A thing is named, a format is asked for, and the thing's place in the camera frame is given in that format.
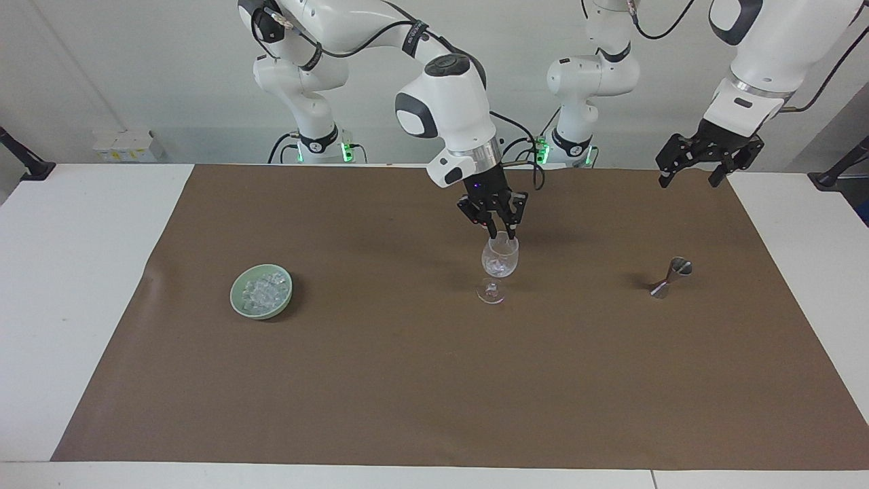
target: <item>table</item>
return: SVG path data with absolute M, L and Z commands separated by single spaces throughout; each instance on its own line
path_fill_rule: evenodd
M 61 165 L 47 182 L 19 186 L 0 207 L 0 460 L 9 461 L 0 465 L 0 481 L 14 487 L 869 486 L 869 472 L 46 463 L 191 171 L 192 165 Z M 869 230 L 840 195 L 816 192 L 803 175 L 740 173 L 730 180 L 869 419 Z

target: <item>jigger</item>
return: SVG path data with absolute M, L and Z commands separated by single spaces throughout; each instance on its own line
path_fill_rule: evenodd
M 652 297 L 665 298 L 670 293 L 670 284 L 680 278 L 691 275 L 693 265 L 683 257 L 676 257 L 670 261 L 670 269 L 667 271 L 667 278 L 661 280 L 655 285 L 652 285 Z

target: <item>glass base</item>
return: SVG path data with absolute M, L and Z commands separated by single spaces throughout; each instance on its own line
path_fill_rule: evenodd
M 477 285 L 477 297 L 486 304 L 500 304 L 506 297 L 504 284 L 498 278 L 486 277 Z

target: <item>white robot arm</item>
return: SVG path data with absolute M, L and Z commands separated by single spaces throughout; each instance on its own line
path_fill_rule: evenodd
M 720 162 L 709 178 L 718 186 L 747 169 L 763 149 L 757 135 L 836 43 L 864 0 L 714 0 L 715 34 L 737 46 L 730 75 L 721 81 L 693 137 L 674 134 L 657 157 L 660 184 L 700 162 Z
M 257 39 L 264 47 L 274 47 L 272 55 L 278 58 L 257 61 L 262 64 L 258 81 L 284 99 L 300 121 L 301 134 L 323 148 L 338 130 L 328 104 L 310 92 L 346 82 L 342 58 L 368 47 L 390 46 L 423 64 L 420 76 L 395 98 L 402 129 L 414 137 L 442 138 L 445 148 L 428 165 L 431 179 L 440 187 L 462 181 L 468 195 L 459 208 L 468 219 L 494 238 L 497 214 L 510 237 L 515 235 L 527 193 L 513 192 L 507 184 L 489 115 L 485 72 L 476 59 L 382 0 L 239 0 L 239 9 Z M 282 63 L 284 58 L 292 66 Z M 298 83 L 290 76 L 292 70 L 299 73 Z M 280 84 L 265 83 L 271 72 Z M 302 127 L 308 123 L 309 129 Z
M 274 1 L 239 0 L 246 27 L 264 44 L 269 56 L 254 63 L 254 79 L 267 93 L 281 99 L 298 124 L 299 154 L 305 163 L 340 163 L 352 160 L 345 147 L 347 134 L 333 119 L 328 100 L 317 91 L 343 86 L 347 61 L 324 57 L 301 37 L 287 35 L 263 10 L 279 8 Z
M 627 2 L 593 0 L 590 7 L 586 33 L 597 52 L 559 59 L 547 73 L 549 89 L 561 101 L 558 124 L 546 135 L 548 162 L 585 162 L 598 120 L 590 99 L 629 93 L 640 80 L 640 64 L 631 56 L 634 25 Z

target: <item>black cable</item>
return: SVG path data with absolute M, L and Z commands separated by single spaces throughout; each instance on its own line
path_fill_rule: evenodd
M 283 149 L 281 150 L 281 164 L 283 164 L 283 153 L 284 153 L 284 151 L 286 151 L 286 150 L 288 150 L 288 149 L 290 149 L 290 148 L 293 148 L 294 150 L 297 150 L 297 151 L 299 150 L 299 146 L 298 146 L 297 144 L 287 144 L 286 146 L 284 146 Z
M 501 158 L 501 160 L 504 160 L 505 158 L 507 158 L 507 154 L 508 154 L 508 153 L 510 152 L 510 150 L 512 150 L 512 149 L 513 149 L 517 144 L 526 143 L 526 142 L 531 143 L 531 141 L 528 141 L 528 140 L 525 139 L 524 137 L 520 137 L 519 139 L 516 139 L 516 140 L 513 141 L 512 143 L 508 144 L 508 145 L 507 145 L 507 148 L 506 148 L 506 149 L 504 150 L 504 152 L 502 153 L 504 156 Z
M 369 47 L 371 45 L 371 43 L 376 41 L 378 37 L 382 36 L 388 30 L 393 29 L 394 27 L 398 27 L 399 25 L 415 25 L 415 24 L 416 24 L 415 22 L 411 22 L 409 20 L 400 20 L 398 22 L 393 22 L 390 25 L 387 25 L 386 27 L 384 27 L 383 29 L 378 30 L 376 34 L 374 34 L 368 41 L 362 43 L 359 47 L 353 49 L 350 52 L 346 52 L 346 53 L 334 53 L 334 52 L 331 52 L 329 50 L 324 50 L 322 48 L 322 44 L 317 43 L 316 41 L 314 41 L 313 39 L 308 37 L 308 35 L 305 34 L 304 32 L 302 32 L 301 30 L 295 29 L 295 31 L 296 31 L 296 33 L 299 34 L 299 36 L 302 37 L 302 39 L 304 39 L 305 41 L 308 41 L 309 44 L 311 44 L 312 46 L 314 46 L 316 48 L 320 48 L 323 51 L 323 54 L 329 55 L 331 57 L 351 57 L 354 54 L 359 53 L 359 51 L 364 50 L 365 48 Z
M 506 123 L 512 124 L 512 125 L 518 127 L 519 129 L 522 129 L 522 131 L 525 132 L 525 134 L 528 136 L 528 139 L 530 139 L 531 141 L 533 141 L 534 147 L 535 147 L 535 148 L 537 147 L 537 140 L 534 139 L 534 135 L 531 134 L 531 131 L 529 131 L 527 127 L 525 127 L 525 126 L 522 125 L 522 124 L 517 123 L 516 121 L 514 121 L 514 120 L 511 119 L 510 117 L 502 116 L 502 115 L 499 114 L 498 112 L 490 111 L 489 114 L 492 114 L 493 117 L 498 117 L 500 120 L 502 120 L 502 121 L 504 121 L 504 122 L 506 122 Z
M 543 128 L 543 131 L 541 131 L 539 137 L 543 137 L 546 134 L 546 130 L 549 129 L 549 126 L 552 125 L 552 122 L 554 122 L 555 118 L 558 117 L 560 113 L 561 107 L 555 110 L 555 113 L 552 115 L 552 118 L 549 119 L 549 122 L 546 123 L 546 127 Z
M 867 25 L 866 28 L 863 29 L 863 33 L 861 33 L 857 37 L 857 39 L 854 40 L 854 42 L 851 44 L 851 47 L 849 47 L 848 50 L 845 51 L 845 54 L 842 55 L 842 58 L 840 58 L 839 61 L 836 63 L 836 65 L 833 66 L 833 71 L 830 71 L 830 74 L 826 77 L 826 80 L 824 80 L 824 83 L 820 86 L 818 93 L 815 94 L 815 96 L 812 98 L 812 100 L 808 104 L 806 104 L 805 107 L 800 107 L 800 108 L 785 107 L 784 109 L 782 109 L 780 111 L 780 113 L 782 113 L 782 114 L 795 114 L 795 113 L 799 113 L 799 112 L 805 112 L 805 111 L 808 111 L 809 109 L 811 109 L 812 106 L 815 104 L 815 102 L 818 101 L 821 94 L 824 93 L 824 90 L 826 90 L 826 86 L 828 84 L 830 84 L 830 81 L 833 80 L 834 76 L 836 76 L 836 72 L 839 71 L 839 68 L 842 66 L 842 64 L 845 62 L 845 60 L 857 48 L 857 44 L 860 44 L 860 42 L 863 41 L 863 38 L 866 37 L 867 33 L 869 33 L 869 25 Z
M 536 151 L 525 150 L 525 151 L 519 153 L 519 157 L 516 158 L 517 159 L 516 163 L 505 164 L 504 168 L 511 168 L 514 166 L 525 166 L 527 164 L 530 164 L 533 167 L 532 181 L 534 182 L 534 190 L 541 191 L 541 190 L 543 190 L 543 187 L 546 185 L 546 171 L 543 170 L 543 167 L 540 166 L 539 164 L 537 164 L 537 162 L 533 159 L 532 160 L 526 159 L 524 162 L 518 161 L 518 160 L 522 160 L 522 155 L 526 155 L 526 154 L 528 154 L 529 157 L 535 157 Z M 537 172 L 538 171 L 541 174 L 541 184 L 540 185 L 537 184 Z
M 254 10 L 254 13 L 250 15 L 250 34 L 254 36 L 254 39 L 256 39 L 256 42 L 260 45 L 262 50 L 266 51 L 266 54 L 271 56 L 272 59 L 278 59 L 278 57 L 273 55 L 269 48 L 266 47 L 262 39 L 260 39 L 260 37 L 256 35 L 256 14 L 259 14 L 261 17 L 264 13 L 265 12 L 263 12 L 262 9 L 256 9 Z
M 277 142 L 275 143 L 275 146 L 272 147 L 272 151 L 269 153 L 269 160 L 266 163 L 271 164 L 271 160 L 275 159 L 275 153 L 277 153 L 278 147 L 281 145 L 281 143 L 283 143 L 290 137 L 293 136 L 290 134 L 284 134 L 283 136 L 277 138 Z
M 669 36 L 670 33 L 673 32 L 676 29 L 676 27 L 679 26 L 680 23 L 682 23 L 682 19 L 685 18 L 685 15 L 687 15 L 688 11 L 694 5 L 695 1 L 696 0 L 690 0 L 690 2 L 688 2 L 688 5 L 685 6 L 685 9 L 682 11 L 681 15 L 679 15 L 679 18 L 676 19 L 676 22 L 670 26 L 670 29 L 667 29 L 663 34 L 661 34 L 659 36 L 650 36 L 649 34 L 647 34 L 643 30 L 643 28 L 640 27 L 640 19 L 636 14 L 633 15 L 634 25 L 637 26 L 637 31 L 640 33 L 640 35 L 645 37 L 646 39 L 651 39 L 653 41 L 657 41 L 658 39 L 663 39 L 664 37 Z
M 361 149 L 361 150 L 362 150 L 362 155 L 365 156 L 365 164 L 368 164 L 368 152 L 365 151 L 365 146 L 363 146 L 363 145 L 361 145 L 361 144 L 351 144 L 350 147 L 351 147 L 351 148 L 359 148 L 359 149 Z

